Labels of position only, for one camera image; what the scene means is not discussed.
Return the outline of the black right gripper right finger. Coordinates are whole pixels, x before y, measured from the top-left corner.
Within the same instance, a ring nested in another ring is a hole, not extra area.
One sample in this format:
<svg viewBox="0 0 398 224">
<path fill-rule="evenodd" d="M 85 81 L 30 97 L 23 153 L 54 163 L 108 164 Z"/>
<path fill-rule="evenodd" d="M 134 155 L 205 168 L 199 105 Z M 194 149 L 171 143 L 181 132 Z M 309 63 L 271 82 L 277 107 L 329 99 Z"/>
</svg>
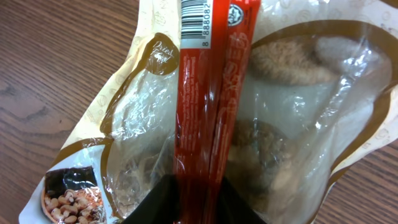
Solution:
<svg viewBox="0 0 398 224">
<path fill-rule="evenodd" d="M 223 178 L 216 202 L 216 224 L 266 224 Z"/>
</svg>

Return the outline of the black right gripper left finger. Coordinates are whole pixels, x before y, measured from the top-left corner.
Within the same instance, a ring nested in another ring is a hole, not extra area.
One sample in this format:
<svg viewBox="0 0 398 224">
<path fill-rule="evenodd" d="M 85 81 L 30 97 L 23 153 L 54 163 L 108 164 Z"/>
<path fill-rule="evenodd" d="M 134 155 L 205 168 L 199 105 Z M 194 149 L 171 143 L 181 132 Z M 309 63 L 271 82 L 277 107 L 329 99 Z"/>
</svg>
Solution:
<svg viewBox="0 0 398 224">
<path fill-rule="evenodd" d="M 180 215 L 178 182 L 164 175 L 122 224 L 173 224 Z"/>
</svg>

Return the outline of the beige dried food bag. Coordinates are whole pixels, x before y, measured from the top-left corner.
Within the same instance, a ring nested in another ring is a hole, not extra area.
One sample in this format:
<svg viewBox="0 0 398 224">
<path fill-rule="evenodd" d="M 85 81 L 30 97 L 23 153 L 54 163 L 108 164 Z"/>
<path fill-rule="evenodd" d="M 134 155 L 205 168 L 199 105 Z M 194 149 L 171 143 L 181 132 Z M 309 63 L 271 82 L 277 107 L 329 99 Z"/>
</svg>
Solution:
<svg viewBox="0 0 398 224">
<path fill-rule="evenodd" d="M 397 138 L 397 2 L 260 2 L 223 178 L 266 223 L 313 223 L 342 174 Z M 139 3 L 125 62 L 20 223 L 122 223 L 176 178 L 181 3 Z"/>
</svg>

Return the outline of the red stick snack packet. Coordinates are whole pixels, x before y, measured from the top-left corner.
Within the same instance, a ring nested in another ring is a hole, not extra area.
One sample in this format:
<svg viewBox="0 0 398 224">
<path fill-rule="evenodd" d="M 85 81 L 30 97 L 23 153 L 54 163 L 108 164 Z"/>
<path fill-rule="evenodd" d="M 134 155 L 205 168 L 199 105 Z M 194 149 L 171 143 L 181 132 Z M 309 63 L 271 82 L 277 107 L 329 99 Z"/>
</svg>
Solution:
<svg viewBox="0 0 398 224">
<path fill-rule="evenodd" d="M 260 0 L 182 1 L 174 172 L 178 222 L 214 223 Z"/>
</svg>

